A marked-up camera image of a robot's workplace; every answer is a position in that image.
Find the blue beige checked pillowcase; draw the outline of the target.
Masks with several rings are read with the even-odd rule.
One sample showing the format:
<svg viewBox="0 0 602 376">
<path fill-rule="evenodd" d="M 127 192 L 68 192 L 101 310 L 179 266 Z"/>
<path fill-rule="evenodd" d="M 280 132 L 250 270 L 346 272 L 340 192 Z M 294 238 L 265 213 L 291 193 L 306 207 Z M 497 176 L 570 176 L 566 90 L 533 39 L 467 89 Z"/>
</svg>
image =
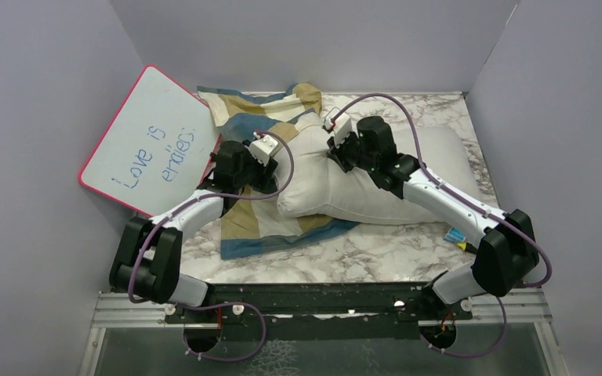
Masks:
<svg viewBox="0 0 602 376">
<path fill-rule="evenodd" d="M 356 222 L 312 211 L 308 215 L 285 214 L 280 205 L 299 191 L 303 198 L 313 192 L 299 187 L 307 182 L 310 164 L 301 158 L 302 136 L 322 135 L 322 93 L 301 83 L 268 96 L 251 96 L 235 89 L 199 86 L 198 96 L 207 103 L 224 142 L 251 139 L 256 131 L 280 136 L 294 152 L 289 157 L 278 147 L 273 183 L 264 190 L 247 186 L 239 200 L 219 221 L 220 257 L 223 260 L 301 248 L 342 235 Z"/>
</svg>

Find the white pillow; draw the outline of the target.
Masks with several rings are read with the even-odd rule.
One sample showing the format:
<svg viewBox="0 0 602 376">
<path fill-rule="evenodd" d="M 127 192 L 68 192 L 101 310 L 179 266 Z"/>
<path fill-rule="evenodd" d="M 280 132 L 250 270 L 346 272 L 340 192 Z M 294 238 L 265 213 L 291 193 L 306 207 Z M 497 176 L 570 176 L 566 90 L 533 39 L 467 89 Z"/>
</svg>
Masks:
<svg viewBox="0 0 602 376">
<path fill-rule="evenodd" d="M 328 133 L 313 110 L 292 119 L 292 125 L 299 131 L 288 141 L 293 156 L 282 154 L 276 158 L 277 182 L 290 182 L 277 200 L 283 216 L 322 214 L 376 225 L 437 221 L 425 208 L 379 189 L 365 171 L 355 168 L 343 172 L 328 158 Z M 446 127 L 421 127 L 416 132 L 428 167 L 455 188 L 479 198 L 466 149 L 456 132 Z"/>
</svg>

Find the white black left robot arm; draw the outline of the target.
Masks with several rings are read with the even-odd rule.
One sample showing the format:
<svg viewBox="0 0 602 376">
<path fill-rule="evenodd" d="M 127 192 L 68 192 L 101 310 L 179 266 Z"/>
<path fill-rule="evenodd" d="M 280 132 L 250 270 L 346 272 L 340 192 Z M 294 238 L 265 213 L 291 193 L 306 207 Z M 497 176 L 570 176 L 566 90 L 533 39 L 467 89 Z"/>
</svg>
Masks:
<svg viewBox="0 0 602 376">
<path fill-rule="evenodd" d="M 133 217 L 121 235 L 109 272 L 110 286 L 128 293 L 134 303 L 185 305 L 192 319 L 212 317 L 215 301 L 209 283 L 181 273 L 186 239 L 246 200 L 250 186 L 265 197 L 278 190 L 274 154 L 281 144 L 271 135 L 253 141 L 225 141 L 212 153 L 209 173 L 197 189 L 172 209 L 149 219 Z"/>
</svg>

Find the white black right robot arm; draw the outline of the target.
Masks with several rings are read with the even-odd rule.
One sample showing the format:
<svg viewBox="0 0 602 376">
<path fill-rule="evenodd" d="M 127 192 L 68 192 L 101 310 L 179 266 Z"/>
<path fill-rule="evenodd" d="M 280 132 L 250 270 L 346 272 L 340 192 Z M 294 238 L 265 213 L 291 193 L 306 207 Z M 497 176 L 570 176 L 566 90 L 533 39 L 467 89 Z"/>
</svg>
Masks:
<svg viewBox="0 0 602 376">
<path fill-rule="evenodd" d="M 354 124 L 342 114 L 327 118 L 328 155 L 344 172 L 359 168 L 381 190 L 417 204 L 458 229 L 476 250 L 469 265 L 442 273 L 423 289 L 422 311 L 439 319 L 452 304 L 474 295 L 507 295 L 539 263 L 530 218 L 466 196 L 418 157 L 398 152 L 390 126 L 379 116 Z"/>
</svg>

